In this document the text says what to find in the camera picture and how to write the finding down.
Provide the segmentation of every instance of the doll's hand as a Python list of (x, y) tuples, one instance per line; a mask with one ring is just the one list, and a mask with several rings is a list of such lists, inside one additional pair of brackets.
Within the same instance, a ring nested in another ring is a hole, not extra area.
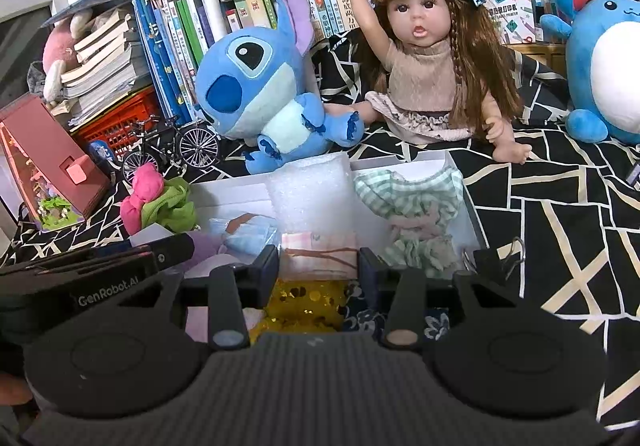
[(504, 119), (502, 117), (489, 117), (484, 123), (488, 129), (486, 139), (490, 143), (494, 143), (504, 132)]

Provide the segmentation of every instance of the pink plush toy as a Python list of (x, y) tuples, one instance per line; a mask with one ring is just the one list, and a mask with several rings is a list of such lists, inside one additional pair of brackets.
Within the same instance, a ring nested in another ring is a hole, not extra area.
[(59, 99), (62, 74), (79, 65), (74, 45), (84, 37), (91, 16), (92, 10), (87, 9), (62, 20), (56, 24), (44, 45), (42, 67), (47, 77), (43, 95), (49, 108), (53, 108)]
[(131, 196), (120, 204), (120, 218), (129, 236), (142, 229), (142, 206), (160, 196), (164, 189), (164, 177), (148, 162), (136, 170), (132, 187)]

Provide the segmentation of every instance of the pink dollhouse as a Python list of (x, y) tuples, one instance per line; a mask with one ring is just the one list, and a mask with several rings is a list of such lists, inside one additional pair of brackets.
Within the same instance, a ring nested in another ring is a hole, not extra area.
[(82, 222), (109, 187), (36, 95), (25, 94), (0, 110), (0, 142), (41, 231)]

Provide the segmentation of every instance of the green fabric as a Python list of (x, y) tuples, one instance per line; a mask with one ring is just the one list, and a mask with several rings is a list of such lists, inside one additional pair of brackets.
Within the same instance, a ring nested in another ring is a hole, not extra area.
[(416, 267), (429, 277), (451, 277), (458, 268), (458, 257), (446, 231), (463, 205), (459, 170), (444, 167), (420, 181), (380, 170), (357, 176), (354, 186), (360, 200), (392, 226), (399, 219), (420, 225), (413, 229), (396, 226), (393, 243), (381, 255), (389, 266)]
[(142, 206), (142, 228), (159, 223), (174, 233), (190, 231), (196, 225), (193, 202), (188, 202), (189, 184), (182, 177), (164, 181), (156, 200)]

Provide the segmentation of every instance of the bicycle wheel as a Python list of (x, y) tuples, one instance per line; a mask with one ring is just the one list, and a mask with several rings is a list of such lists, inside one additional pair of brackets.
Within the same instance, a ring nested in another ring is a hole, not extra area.
[(142, 164), (151, 162), (156, 170), (159, 170), (158, 157), (149, 150), (142, 155), (140, 150), (130, 151), (122, 158), (122, 176), (124, 181), (130, 186), (133, 181), (133, 175)]
[(189, 166), (199, 170), (208, 168), (220, 156), (218, 137), (202, 126), (188, 128), (180, 134), (178, 152)]

